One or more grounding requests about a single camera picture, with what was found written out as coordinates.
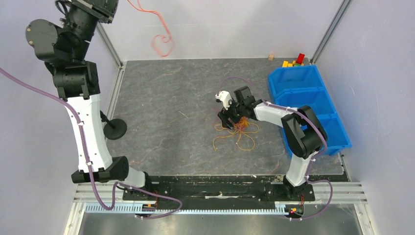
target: blue plastic container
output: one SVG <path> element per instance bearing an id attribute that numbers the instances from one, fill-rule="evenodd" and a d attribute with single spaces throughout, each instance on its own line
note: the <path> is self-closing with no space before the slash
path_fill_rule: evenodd
<path id="1" fill-rule="evenodd" d="M 335 155 L 352 147 L 316 66 L 278 68 L 268 76 L 268 84 L 275 104 L 297 108 L 308 105 L 313 109 L 327 133 L 326 154 Z M 293 153 L 282 133 L 291 157 Z"/>
<path id="2" fill-rule="evenodd" d="M 310 87 L 324 88 L 315 65 L 278 68 L 268 76 L 268 85 L 272 97 L 275 98 L 285 91 L 302 91 Z"/>

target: red wire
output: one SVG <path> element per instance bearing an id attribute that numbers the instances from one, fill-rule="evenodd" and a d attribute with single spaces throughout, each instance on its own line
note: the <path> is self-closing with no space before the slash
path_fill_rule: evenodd
<path id="1" fill-rule="evenodd" d="M 171 36 L 171 33 L 170 33 L 170 30 L 168 29 L 168 27 L 167 27 L 167 25 L 166 25 L 166 22 L 164 21 L 164 19 L 163 19 L 163 16 L 161 16 L 161 14 L 159 13 L 159 12 L 157 12 L 157 11 L 149 11 L 149 10 L 145 10 L 145 9 L 143 9 L 142 8 L 142 6 L 141 6 L 141 4 L 140 4 L 140 1 L 139 0 L 137 0 L 137 3 L 138 3 L 138 7 L 136 7 L 130 0 L 127 0 L 137 11 L 141 11 L 141 12 L 148 12 L 148 13 L 153 13 L 153 14 L 155 14 L 155 15 L 157 15 L 158 17 L 159 17 L 159 19 L 160 19 L 160 22 L 163 24 L 163 26 L 164 26 L 164 29 L 166 30 L 166 32 L 167 32 L 167 35 L 168 35 L 168 37 L 166 37 L 165 35 L 162 35 L 162 34 L 159 34 L 159 35 L 156 35 L 154 38 L 153 38 L 153 40 L 151 41 L 151 47 L 157 52 L 157 54 L 159 54 L 161 57 L 167 57 L 167 56 L 169 56 L 169 54 L 171 53 L 171 51 L 173 50 L 173 48 L 174 48 L 174 45 L 175 45 L 175 43 L 174 43 L 174 40 L 173 40 L 173 38 L 172 38 L 172 36 Z M 158 37 L 161 37 L 161 42 L 163 42 L 163 43 L 169 43 L 169 42 L 171 42 L 171 48 L 170 48 L 170 50 L 166 53 L 166 54 L 163 54 L 163 52 L 156 46 L 156 39 L 158 38 Z"/>

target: orange string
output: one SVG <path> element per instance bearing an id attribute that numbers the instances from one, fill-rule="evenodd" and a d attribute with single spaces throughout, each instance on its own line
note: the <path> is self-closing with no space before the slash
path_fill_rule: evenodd
<path id="1" fill-rule="evenodd" d="M 171 51 L 173 50 L 173 48 L 174 48 L 174 45 L 175 45 L 175 43 L 174 43 L 174 40 L 173 40 L 173 38 L 172 38 L 172 36 L 171 36 L 171 33 L 170 33 L 170 30 L 168 29 L 168 27 L 167 27 L 167 25 L 166 25 L 166 22 L 164 21 L 164 19 L 163 19 L 163 16 L 161 16 L 161 14 L 159 13 L 159 12 L 157 12 L 157 11 L 149 11 L 149 10 L 144 10 L 143 8 L 142 8 L 142 6 L 141 6 L 141 4 L 140 4 L 140 1 L 139 0 L 137 0 L 137 3 L 138 3 L 138 7 L 136 7 L 130 0 L 127 0 L 137 11 L 141 11 L 141 12 L 148 12 L 148 13 L 153 13 L 153 14 L 155 14 L 155 15 L 157 15 L 158 17 L 159 17 L 159 19 L 160 19 L 160 22 L 163 24 L 163 26 L 164 26 L 164 29 L 166 30 L 166 32 L 167 32 L 167 35 L 168 35 L 168 37 L 166 37 L 165 35 L 162 35 L 162 34 L 159 34 L 159 35 L 156 35 L 154 38 L 153 38 L 153 40 L 151 41 L 151 47 L 157 52 L 157 54 L 159 54 L 161 57 L 167 57 L 167 56 L 169 56 L 169 54 L 171 53 Z M 156 46 L 156 39 L 158 38 L 158 37 L 160 37 L 161 38 L 161 42 L 163 42 L 163 43 L 169 43 L 169 42 L 171 42 L 171 48 L 170 48 L 170 50 L 166 53 L 166 54 L 163 54 L 163 52 Z"/>
<path id="2" fill-rule="evenodd" d="M 253 132 L 252 131 L 250 131 L 250 132 L 245 131 L 245 129 L 248 128 L 250 125 L 256 126 L 257 127 L 257 130 L 256 131 L 253 131 Z M 223 131 L 223 130 L 227 130 L 227 129 L 226 128 L 223 128 L 221 124 L 216 124 L 215 125 L 215 130 L 217 130 L 217 131 Z M 230 130 L 228 130 L 228 132 L 229 132 L 230 135 L 228 135 L 228 136 L 218 136 L 218 137 L 216 137 L 216 138 L 213 139 L 213 143 L 212 143 L 213 144 L 213 148 L 215 149 L 215 151 L 217 150 L 217 148 L 215 146 L 215 140 L 217 140 L 219 138 L 228 138 L 228 137 L 234 136 L 234 135 L 236 135 L 236 134 L 239 133 L 238 140 L 236 141 L 236 144 L 238 145 L 239 149 L 244 150 L 244 151 L 251 151 L 251 150 L 253 150 L 255 148 L 255 140 L 252 137 L 250 137 L 249 135 L 247 135 L 247 134 L 248 133 L 257 133 L 258 131 L 259 131 L 258 125 L 256 125 L 255 123 L 248 122 L 248 119 L 246 117 L 242 117 L 241 120 L 237 124 L 235 124 L 233 126 L 233 132 L 231 132 Z M 239 141 L 241 140 L 242 135 L 244 135 L 244 136 L 246 136 L 246 137 L 248 137 L 248 138 L 250 138 L 252 140 L 252 142 L 254 143 L 254 146 L 252 148 L 245 149 L 245 148 L 242 148 L 238 144 Z"/>

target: black stand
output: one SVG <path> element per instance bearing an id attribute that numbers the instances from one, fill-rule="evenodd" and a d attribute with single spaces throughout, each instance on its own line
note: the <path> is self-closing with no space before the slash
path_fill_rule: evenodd
<path id="1" fill-rule="evenodd" d="M 127 132 L 127 124 L 124 122 L 124 120 L 116 118 L 109 121 L 107 116 L 105 116 L 102 111 L 100 111 L 100 113 L 101 121 L 107 123 L 104 126 L 105 137 L 109 140 L 118 140 L 119 138 L 123 137 Z"/>

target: black pole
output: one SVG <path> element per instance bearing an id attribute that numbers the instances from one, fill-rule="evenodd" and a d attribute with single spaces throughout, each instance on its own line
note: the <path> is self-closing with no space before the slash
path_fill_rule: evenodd
<path id="1" fill-rule="evenodd" d="M 100 110 L 101 122 L 106 122 L 111 128 L 115 129 L 115 125 L 108 120 L 107 116 Z"/>

